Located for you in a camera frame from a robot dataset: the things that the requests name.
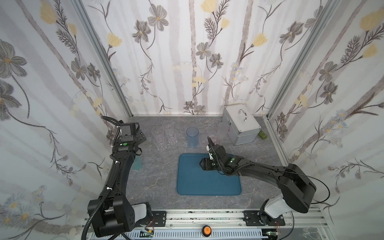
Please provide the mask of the teal plastic tray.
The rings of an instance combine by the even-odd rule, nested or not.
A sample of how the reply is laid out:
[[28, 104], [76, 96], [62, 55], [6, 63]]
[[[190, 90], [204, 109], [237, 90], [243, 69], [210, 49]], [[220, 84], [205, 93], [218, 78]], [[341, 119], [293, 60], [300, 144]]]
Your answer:
[[216, 170], [204, 171], [200, 161], [208, 154], [182, 154], [178, 163], [177, 192], [183, 196], [238, 196], [242, 192], [238, 176], [228, 177]]

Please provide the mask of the blue plastic tumbler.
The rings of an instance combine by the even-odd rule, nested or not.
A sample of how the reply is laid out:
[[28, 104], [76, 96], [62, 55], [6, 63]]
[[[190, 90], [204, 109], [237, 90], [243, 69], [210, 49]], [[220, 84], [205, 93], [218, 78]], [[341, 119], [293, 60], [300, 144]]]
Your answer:
[[187, 144], [189, 148], [196, 148], [199, 144], [199, 130], [196, 127], [188, 127], [186, 130]]

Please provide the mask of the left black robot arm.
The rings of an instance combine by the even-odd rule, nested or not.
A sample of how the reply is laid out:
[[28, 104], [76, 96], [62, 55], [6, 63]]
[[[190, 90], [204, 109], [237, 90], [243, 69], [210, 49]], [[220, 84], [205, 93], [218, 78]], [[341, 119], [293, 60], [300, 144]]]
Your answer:
[[146, 136], [139, 123], [124, 123], [111, 117], [102, 117], [118, 129], [110, 159], [112, 167], [99, 197], [88, 204], [89, 219], [85, 223], [81, 238], [87, 239], [88, 231], [93, 228], [100, 237], [118, 237], [131, 232], [136, 225], [145, 226], [154, 221], [148, 202], [132, 205], [127, 199], [127, 183], [131, 167], [137, 156], [142, 154], [140, 144]]

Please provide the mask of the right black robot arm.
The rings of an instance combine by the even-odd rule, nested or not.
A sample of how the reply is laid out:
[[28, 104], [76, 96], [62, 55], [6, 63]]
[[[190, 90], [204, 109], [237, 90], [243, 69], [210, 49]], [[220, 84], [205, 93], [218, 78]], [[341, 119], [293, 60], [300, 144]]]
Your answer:
[[[207, 139], [206, 149], [209, 156], [201, 160], [202, 170], [218, 171], [228, 177], [250, 177], [280, 189], [281, 193], [278, 196], [265, 200], [260, 207], [256, 214], [257, 224], [270, 226], [281, 219], [283, 214], [292, 211], [306, 214], [311, 205], [324, 203], [331, 196], [330, 188], [323, 181], [306, 175], [295, 164], [272, 166], [253, 162], [242, 156], [229, 154], [224, 146], [215, 144], [210, 137]], [[317, 187], [312, 180], [326, 187], [328, 196], [325, 200], [313, 201]]]

